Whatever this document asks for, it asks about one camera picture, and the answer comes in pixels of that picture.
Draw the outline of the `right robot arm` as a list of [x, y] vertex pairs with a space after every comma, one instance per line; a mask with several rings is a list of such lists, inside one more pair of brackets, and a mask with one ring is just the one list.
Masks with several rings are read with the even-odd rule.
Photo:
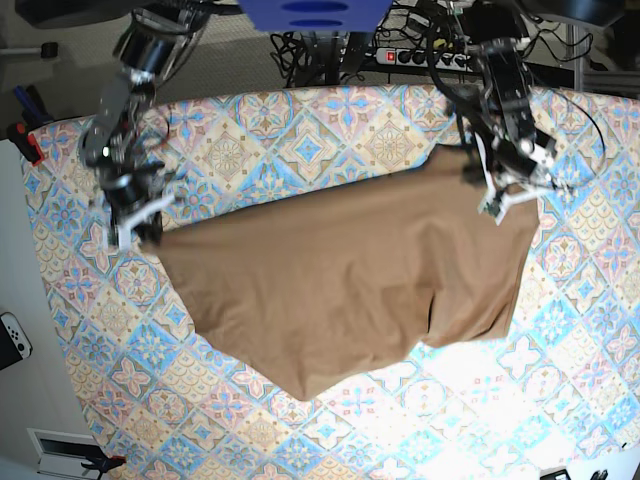
[[106, 241], [120, 251], [135, 239], [159, 243], [161, 213], [176, 201], [167, 191], [176, 172], [149, 158], [141, 124], [158, 88], [186, 61], [208, 19], [161, 4], [136, 8], [114, 49], [121, 67], [102, 90], [98, 112], [81, 136], [79, 159], [98, 183], [92, 203], [108, 212]]

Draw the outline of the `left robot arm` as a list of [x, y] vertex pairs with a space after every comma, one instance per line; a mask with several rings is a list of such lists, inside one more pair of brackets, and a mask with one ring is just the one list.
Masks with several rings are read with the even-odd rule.
[[[436, 9], [426, 40], [427, 68], [434, 85], [453, 106], [462, 134], [470, 134], [479, 166], [468, 177], [482, 179], [486, 193], [478, 210], [502, 222], [508, 210], [557, 188], [551, 169], [555, 141], [535, 125], [530, 106], [532, 74], [522, 54], [531, 40], [519, 13], [491, 1]], [[482, 78], [466, 93], [445, 83], [436, 68], [447, 53], [462, 53]]]

